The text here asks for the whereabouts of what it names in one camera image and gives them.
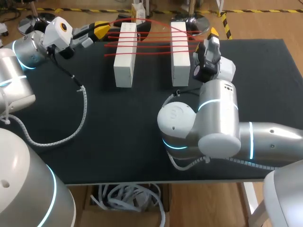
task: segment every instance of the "red wire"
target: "red wire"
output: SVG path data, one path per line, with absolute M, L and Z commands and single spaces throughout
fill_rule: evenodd
M 152 36 L 152 37 L 146 37 L 146 39 L 156 39 L 156 38 L 183 38 L 183 37 L 191 37 L 191 36 Z M 108 38 L 114 38 L 114 39 L 119 39 L 119 38 L 139 38 L 137 36 L 135 37 L 117 37 L 117 36 L 108 36 Z
M 187 40 L 187 42 L 202 42 L 203 40 Z M 168 40 L 158 40 L 158 41 L 112 41 L 110 42 L 111 44 L 114 43 L 144 43 L 144 44 L 154 44 L 154 43 L 167 43 L 169 42 Z M 184 40 L 172 40 L 170 42 L 184 42 Z
M 169 32 L 108 32 L 107 34 L 120 34 L 120 33 L 140 33 L 140 34 L 165 34 L 165 33 L 174 33 L 179 31 L 169 31 Z
M 122 46 L 122 45 L 104 45 L 106 47 L 137 47 L 137 48 L 170 48 L 172 46 Z M 173 46 L 173 47 L 197 47 L 197 45 Z
M 137 52 L 137 53 L 106 53 L 104 54 L 104 57 L 108 56 L 115 56 L 120 54 L 136 54 L 136 55 L 156 55 L 156 54 L 169 54 L 169 53 L 179 53 L 179 52 L 195 52 L 195 50 L 189 50 L 189 51 L 168 51 L 168 52 Z
M 141 18 L 123 18 L 123 19 L 118 19 L 115 21 L 110 22 L 109 24 L 113 24 L 115 22 L 123 22 L 123 21 L 129 21 L 129 20 L 142 20 Z M 144 19 L 145 21 L 149 21 L 149 22 L 154 22 L 156 24 L 162 25 L 164 27 L 168 27 L 168 28 L 173 28 L 175 30 L 177 30 L 178 32 L 183 32 L 187 35 L 187 31 L 182 31 L 178 28 L 172 27 L 170 25 L 167 25 L 165 23 L 156 21 L 156 20 L 152 20 L 152 19 Z M 192 35 L 189 35 L 188 37 L 191 37 L 193 40 L 188 40 L 188 42 L 198 42 L 198 41 L 202 41 L 202 40 L 195 40 L 195 37 Z M 173 42 L 183 42 L 184 40 L 174 40 Z M 115 42 L 111 42 L 111 43 L 130 43 L 130 42 L 142 42 L 142 41 L 115 41 Z M 167 43 L 167 41 L 144 41 L 144 43 Z M 176 53 L 176 52 L 194 52 L 195 50 L 188 50 L 188 51 L 174 51 L 174 52 L 136 52 L 136 53 L 107 53 L 104 54 L 104 57 L 107 56 L 116 56 L 116 55 L 120 55 L 120 54 L 138 54 L 138 55 L 155 55 L 155 54 L 170 54 L 170 53 Z
M 113 24 L 113 23 L 115 23 L 115 22 L 129 21 L 129 20 L 142 20 L 142 18 L 122 18 L 122 19 L 114 20 L 114 21 L 110 22 L 109 24 Z M 149 21 L 149 22 L 154 22 L 154 23 L 159 24 L 159 25 L 162 25 L 162 26 L 164 26 L 164 27 L 173 28 L 173 29 L 177 30 L 178 32 L 183 32 L 183 33 L 187 34 L 187 31 L 182 31 L 182 30 L 180 30 L 180 29 L 178 29 L 178 28 L 172 27 L 172 26 L 170 26 L 170 25 L 167 25 L 167 24 L 165 24 L 165 23 L 162 23 L 162 22 L 159 22 L 159 21 L 156 21 L 156 20 L 147 19 L 147 18 L 144 19 L 144 20 L 145 20 L 145 21 Z

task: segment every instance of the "yellow black tape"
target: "yellow black tape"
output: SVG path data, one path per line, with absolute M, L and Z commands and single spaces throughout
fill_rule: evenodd
M 223 13 L 303 13 L 303 9 L 235 9 L 224 10 Z
M 224 29 L 225 29 L 227 39 L 232 39 L 231 30 L 229 29 L 229 26 L 227 24 L 226 13 L 221 13 L 221 19 L 222 19 L 222 22 L 223 22 L 223 26 L 224 26 Z
M 17 8 L 18 10 L 31 10 L 30 8 Z M 77 8 L 37 8 L 39 11 L 77 11 L 77 12 L 93 12 L 93 13 L 130 13 L 130 9 L 77 9 Z M 224 10 L 222 13 L 303 13 L 303 9 L 234 9 L 234 10 Z M 180 14 L 182 12 L 176 10 L 154 10 L 153 13 L 156 14 Z M 198 10 L 196 13 L 204 14 L 204 13 L 217 13 L 217 11 L 213 10 Z
M 18 10 L 31 10 L 30 8 L 17 8 Z M 76 9 L 76 8 L 36 8 L 38 11 L 55 11 L 59 13 L 60 11 L 75 11 L 75 12 L 93 12 L 93 13 L 130 13 L 130 9 Z

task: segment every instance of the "metal base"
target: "metal base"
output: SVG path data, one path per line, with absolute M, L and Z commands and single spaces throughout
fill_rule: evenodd
M 55 19 L 55 15 L 51 13 L 39 13 L 38 17 L 28 15 L 22 19 L 18 25 L 18 30 L 21 34 L 26 35 L 32 31 L 45 32 L 46 26 Z
M 191 35 L 201 35 L 207 32 L 210 28 L 210 23 L 206 17 L 200 14 L 194 14 L 192 17 L 188 15 L 176 15 L 173 21 L 184 21 L 186 23 L 186 30 L 193 31 Z

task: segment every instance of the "black mat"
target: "black mat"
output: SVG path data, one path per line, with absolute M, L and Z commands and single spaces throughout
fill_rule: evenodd
M 57 148 L 34 148 L 66 184 L 260 179 L 267 171 L 224 160 L 179 172 L 165 152 L 157 114 L 176 90 L 171 86 L 170 56 L 137 56 L 132 88 L 116 88 L 114 57 L 104 58 L 102 43 L 59 59 L 85 85 L 88 117 L 82 132 Z M 303 80 L 282 40 L 221 41 L 221 52 L 237 70 L 240 121 L 276 122 L 303 129 Z M 82 94 L 51 62 L 27 73 L 36 102 L 16 113 L 32 139 L 48 143 L 71 135 L 82 116 Z M 200 84 L 190 79 L 189 87 Z M 179 101 L 197 108 L 197 97 Z M 7 127 L 24 138 L 12 121 Z

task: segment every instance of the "white spiral cable wrap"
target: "white spiral cable wrap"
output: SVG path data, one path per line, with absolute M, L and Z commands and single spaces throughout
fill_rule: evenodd
M 228 158 L 226 158 L 226 160 L 229 160 L 229 161 L 232 161 L 232 162 L 235 162 L 235 163 L 239 163 L 239 164 L 242 164 L 242 165 L 246 165 L 246 166 L 251 166 L 251 167 L 255 167 L 255 168 L 259 168 L 259 169 L 265 169 L 265 170 L 277 170 L 279 168 L 279 167 L 259 165 L 259 164 L 256 164 L 256 163 L 239 160 L 239 159 L 232 158 L 232 157 L 228 157 Z
M 112 189 L 107 195 L 107 203 L 109 207 L 104 204 L 104 200 L 106 198 L 108 184 L 100 184 L 98 189 L 98 200 L 91 195 L 91 199 L 102 209 L 104 210 L 128 210 L 128 211 L 136 211 L 142 212 L 145 211 L 149 204 L 152 202 L 152 197 L 156 199 L 156 203 L 152 203 L 153 206 L 159 205 L 161 212 L 161 223 L 160 227 L 164 227 L 165 225 L 165 211 L 163 204 L 161 202 L 161 190 L 156 184 L 154 185 L 159 195 L 151 191 L 150 189 L 144 188 L 140 185 L 134 183 L 122 183 Z M 145 194 L 145 201 L 141 206 L 134 206 L 128 203 L 128 201 L 133 201 L 135 197 L 141 193 Z
M 8 98 L 4 92 L 4 90 L 0 87 L 0 93 L 3 97 L 3 100 L 5 102 L 5 115 L 3 116 L 3 118 L 5 118 L 5 120 L 3 118 L 0 118 L 1 121 L 3 121 L 5 124 L 10 124 L 9 121 L 9 102 L 8 102 Z
M 177 170 L 180 170 L 180 171 L 186 171 L 186 170 L 189 170 L 191 167 L 193 167 L 194 165 L 198 164 L 199 162 L 202 162 L 202 161 L 205 161 L 205 163 L 208 163 L 210 161 L 210 158 L 209 157 L 206 157 L 206 156 L 203 156 L 203 157 L 200 157 L 200 158 L 197 158 L 195 161 L 193 161 L 192 163 L 190 163 L 189 165 L 185 166 L 185 167 L 181 167 L 181 166 L 178 166 L 174 160 L 174 158 L 170 155 L 170 153 L 168 151 L 166 151 L 168 156 L 169 156 L 169 159 L 172 163 L 172 165 L 177 169 Z
M 28 132 L 27 132 L 27 129 L 26 129 L 25 125 L 23 124 L 23 122 L 22 122 L 19 118 L 17 118 L 17 117 L 14 116 L 14 115 L 11 115 L 11 114 L 9 114 L 9 118 L 14 119 L 14 120 L 21 126 L 21 129 L 22 129 L 22 131 L 24 132 L 27 141 L 28 141 L 30 144 L 34 145 L 34 146 L 37 146 L 37 147 L 51 147 L 51 146 L 55 146 L 55 145 L 59 145 L 59 144 L 65 143 L 65 142 L 69 141 L 70 139 L 74 138 L 74 137 L 80 132 L 80 130 L 82 129 L 82 127 L 83 127 L 83 125 L 84 125 L 85 119 L 86 119 L 86 114 L 87 114 L 87 102 L 88 102 L 88 101 L 87 101 L 86 89 L 85 89 L 85 87 L 82 85 L 82 86 L 81 86 L 81 89 L 78 90 L 78 91 L 82 91 L 82 93 L 83 93 L 83 100 L 84 100 L 83 116 L 82 116 L 81 123 L 80 123 L 79 127 L 76 129 L 76 131 L 75 131 L 72 135 L 70 135 L 69 137 L 67 137 L 67 138 L 65 138 L 65 139 L 62 139 L 62 140 L 60 140 L 60 141 L 53 142 L 53 143 L 36 143 L 36 142 L 34 142 L 34 141 L 30 138 L 30 136 L 29 136 L 29 134 L 28 134 Z

